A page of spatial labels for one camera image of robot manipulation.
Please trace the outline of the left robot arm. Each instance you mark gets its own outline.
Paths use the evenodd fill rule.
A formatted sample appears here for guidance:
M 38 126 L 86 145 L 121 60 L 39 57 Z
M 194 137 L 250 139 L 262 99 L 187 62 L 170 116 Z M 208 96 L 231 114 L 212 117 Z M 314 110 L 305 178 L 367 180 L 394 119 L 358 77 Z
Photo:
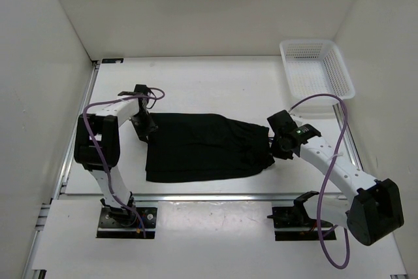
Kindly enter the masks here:
M 74 160 L 97 181 L 103 198 L 101 204 L 121 226 L 144 229 L 133 194 L 118 169 L 120 159 L 119 128 L 132 120 L 146 137 L 156 129 L 148 113 L 148 101 L 156 97 L 125 96 L 112 101 L 90 103 L 78 118 Z

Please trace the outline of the aluminium front rail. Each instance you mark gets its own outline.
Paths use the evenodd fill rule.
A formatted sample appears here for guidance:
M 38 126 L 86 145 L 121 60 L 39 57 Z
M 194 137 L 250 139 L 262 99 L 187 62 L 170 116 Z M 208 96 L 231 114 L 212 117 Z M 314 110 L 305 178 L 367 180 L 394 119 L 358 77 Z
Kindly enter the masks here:
M 140 202 L 194 202 L 194 201 L 292 201 L 299 193 L 256 193 L 256 194 L 134 194 Z

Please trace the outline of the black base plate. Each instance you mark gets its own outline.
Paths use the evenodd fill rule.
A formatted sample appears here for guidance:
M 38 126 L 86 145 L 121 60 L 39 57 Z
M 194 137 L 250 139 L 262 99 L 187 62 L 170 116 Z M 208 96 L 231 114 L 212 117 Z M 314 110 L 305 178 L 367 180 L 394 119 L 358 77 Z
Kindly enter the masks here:
M 276 242 L 319 240 L 316 219 L 300 216 L 293 206 L 272 207 L 267 218 L 273 221 Z
M 97 238 L 109 239 L 146 239 L 155 238 L 157 207 L 137 207 L 145 227 L 145 233 L 134 214 L 112 212 L 109 207 L 102 207 L 97 225 Z

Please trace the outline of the aluminium left rail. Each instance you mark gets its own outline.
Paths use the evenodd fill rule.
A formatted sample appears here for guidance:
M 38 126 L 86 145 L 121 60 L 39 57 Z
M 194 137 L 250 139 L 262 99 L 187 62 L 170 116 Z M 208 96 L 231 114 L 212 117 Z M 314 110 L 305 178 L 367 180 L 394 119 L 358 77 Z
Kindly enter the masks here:
M 78 110 L 78 114 L 76 115 L 76 121 L 75 121 L 75 125 L 74 125 L 74 128 L 73 128 L 72 134 L 71 134 L 69 147 L 67 149 L 65 159 L 64 159 L 64 162 L 63 162 L 63 166 L 62 166 L 62 169 L 61 169 L 59 189 L 57 191 L 57 198 L 59 198 L 59 196 L 62 193 L 65 192 L 65 188 L 67 186 L 67 182 L 68 182 L 68 179 L 69 179 L 69 175 L 70 175 L 70 171 L 71 171 L 71 167 L 72 167 L 72 162 L 73 162 L 73 158 L 74 158 L 74 144 L 75 144 L 75 138 L 76 138 L 76 129 L 77 129 L 77 125 L 78 125 L 78 117 L 83 112 L 83 109 L 89 104 L 89 101 L 91 99 L 91 95 L 93 93 L 95 81 L 97 79 L 97 75 L 98 75 L 98 72 L 99 72 L 100 64 L 101 64 L 100 61 L 94 61 L 93 62 L 93 70 L 92 70 L 91 76 L 89 78 L 89 82 L 88 82 L 88 85 L 86 87 L 86 90 L 84 92 L 82 102 L 81 102 L 80 108 Z

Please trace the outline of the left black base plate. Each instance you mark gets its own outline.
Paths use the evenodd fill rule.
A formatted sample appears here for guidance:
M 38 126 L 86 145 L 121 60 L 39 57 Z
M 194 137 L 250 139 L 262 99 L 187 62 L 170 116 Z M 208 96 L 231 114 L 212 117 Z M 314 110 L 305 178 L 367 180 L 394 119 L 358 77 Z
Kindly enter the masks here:
M 146 239 L 155 238 L 157 207 L 137 207 L 145 227 L 145 233 L 134 214 L 112 212 L 109 207 L 102 207 L 97 225 L 97 238 L 109 239 Z

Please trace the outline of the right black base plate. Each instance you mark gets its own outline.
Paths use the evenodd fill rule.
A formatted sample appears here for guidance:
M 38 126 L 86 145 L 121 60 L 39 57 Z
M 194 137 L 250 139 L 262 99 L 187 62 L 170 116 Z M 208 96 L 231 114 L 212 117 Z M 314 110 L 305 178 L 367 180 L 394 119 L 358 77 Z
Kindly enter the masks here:
M 267 218 L 273 221 L 276 242 L 319 240 L 316 219 L 300 216 L 293 206 L 272 207 Z

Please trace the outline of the small dark label sticker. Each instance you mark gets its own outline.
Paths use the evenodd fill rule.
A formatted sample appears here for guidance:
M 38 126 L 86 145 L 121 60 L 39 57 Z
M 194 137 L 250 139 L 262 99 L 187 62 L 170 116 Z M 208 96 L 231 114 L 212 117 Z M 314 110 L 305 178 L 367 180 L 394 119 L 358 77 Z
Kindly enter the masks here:
M 118 64 L 118 63 L 123 63 L 124 59 L 123 58 L 104 58 L 102 59 L 101 63 L 102 64 Z

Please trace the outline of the black shorts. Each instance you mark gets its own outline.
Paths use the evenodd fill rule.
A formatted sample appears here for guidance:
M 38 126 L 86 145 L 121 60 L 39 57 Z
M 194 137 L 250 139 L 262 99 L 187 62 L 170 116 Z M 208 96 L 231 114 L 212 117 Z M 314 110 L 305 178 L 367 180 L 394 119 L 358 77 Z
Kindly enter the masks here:
M 146 179 L 155 183 L 255 176 L 274 164 L 269 130 L 219 114 L 153 113 Z

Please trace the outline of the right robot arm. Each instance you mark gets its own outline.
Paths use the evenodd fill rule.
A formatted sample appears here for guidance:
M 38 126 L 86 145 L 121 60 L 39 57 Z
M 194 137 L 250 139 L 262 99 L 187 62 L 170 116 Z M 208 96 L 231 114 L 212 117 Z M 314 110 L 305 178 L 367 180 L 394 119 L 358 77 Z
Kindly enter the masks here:
M 280 227 L 310 227 L 317 218 L 347 229 L 361 244 L 370 246 L 404 225 L 398 186 L 390 179 L 378 180 L 358 169 L 316 133 L 302 129 L 274 137 L 270 150 L 280 159 L 298 156 L 314 166 L 341 191 L 345 200 L 306 192 L 292 206 L 275 208 L 270 219 Z

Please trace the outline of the white perforated plastic basket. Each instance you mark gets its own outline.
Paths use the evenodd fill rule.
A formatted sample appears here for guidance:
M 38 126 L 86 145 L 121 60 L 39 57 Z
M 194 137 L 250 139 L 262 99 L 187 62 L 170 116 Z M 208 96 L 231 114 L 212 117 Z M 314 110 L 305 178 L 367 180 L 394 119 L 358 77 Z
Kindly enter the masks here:
M 330 40 L 293 39 L 280 43 L 291 95 L 296 100 L 319 93 L 352 99 L 355 88 L 337 45 Z

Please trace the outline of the aluminium rail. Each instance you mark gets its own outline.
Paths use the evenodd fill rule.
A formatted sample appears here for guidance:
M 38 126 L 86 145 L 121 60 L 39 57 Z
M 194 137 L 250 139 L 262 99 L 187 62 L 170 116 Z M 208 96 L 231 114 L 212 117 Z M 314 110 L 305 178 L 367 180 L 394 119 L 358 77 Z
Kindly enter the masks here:
M 256 194 L 134 194 L 140 202 L 194 202 L 194 201 L 292 201 L 299 193 L 256 193 Z
M 78 110 L 78 114 L 76 115 L 76 121 L 75 121 L 75 125 L 74 125 L 74 128 L 73 128 L 72 134 L 71 134 L 69 147 L 67 149 L 65 159 L 64 159 L 64 162 L 63 162 L 63 166 L 62 166 L 62 169 L 61 169 L 59 189 L 57 191 L 57 198 L 59 198 L 59 196 L 62 193 L 65 192 L 65 188 L 67 186 L 67 182 L 68 182 L 68 179 L 69 179 L 69 175 L 70 175 L 70 171 L 71 171 L 71 167 L 72 167 L 72 162 L 73 162 L 73 158 L 74 158 L 74 144 L 75 144 L 75 138 L 76 138 L 76 129 L 77 129 L 77 125 L 78 125 L 78 117 L 83 112 L 83 109 L 89 104 L 89 101 L 91 99 L 91 95 L 93 93 L 95 81 L 97 79 L 97 75 L 98 75 L 98 72 L 99 72 L 100 64 L 101 64 L 100 61 L 94 61 L 93 62 L 93 70 L 92 70 L 91 76 L 89 78 L 89 82 L 88 82 L 88 85 L 86 87 L 86 90 L 84 92 L 82 102 L 81 102 L 80 108 Z

